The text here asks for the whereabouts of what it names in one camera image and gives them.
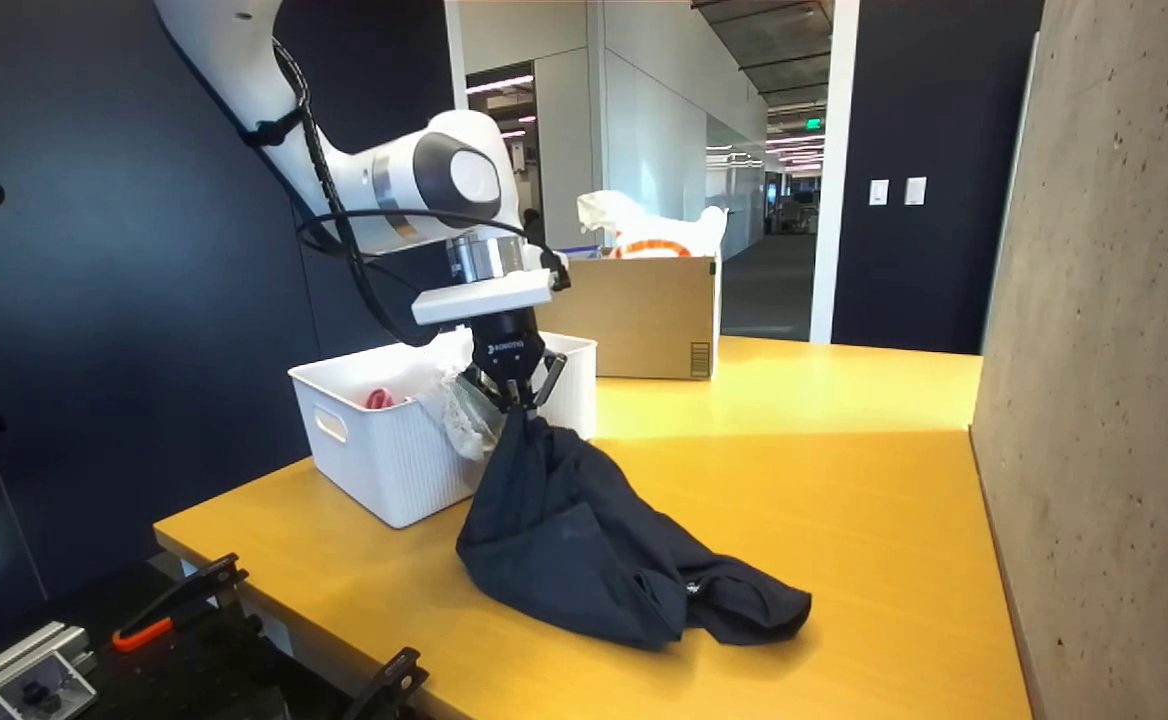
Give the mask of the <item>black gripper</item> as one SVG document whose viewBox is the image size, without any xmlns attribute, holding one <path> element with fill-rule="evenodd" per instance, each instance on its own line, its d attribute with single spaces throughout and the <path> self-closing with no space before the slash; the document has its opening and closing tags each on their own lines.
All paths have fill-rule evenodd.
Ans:
<svg viewBox="0 0 1168 720">
<path fill-rule="evenodd" d="M 493 380 L 518 380 L 526 409 L 543 409 L 551 400 L 567 366 L 567 357 L 543 351 L 533 310 L 476 315 L 473 339 L 476 339 L 476 366 L 459 370 L 459 386 L 476 397 L 482 409 L 493 409 L 493 410 L 514 409 L 514 400 L 506 400 Z"/>
</svg>

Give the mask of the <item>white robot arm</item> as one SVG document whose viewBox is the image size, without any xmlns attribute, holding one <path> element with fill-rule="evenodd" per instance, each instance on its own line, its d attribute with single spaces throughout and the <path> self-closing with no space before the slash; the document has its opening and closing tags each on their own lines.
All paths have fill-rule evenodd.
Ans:
<svg viewBox="0 0 1168 720">
<path fill-rule="evenodd" d="M 302 236 L 345 261 L 364 307 L 403 342 L 473 332 L 463 375 L 500 409 L 541 409 L 563 357 L 536 310 L 567 282 L 526 228 L 506 130 L 439 106 L 413 130 L 345 149 L 275 33 L 290 0 L 151 0 L 181 59 L 303 207 Z"/>
</svg>

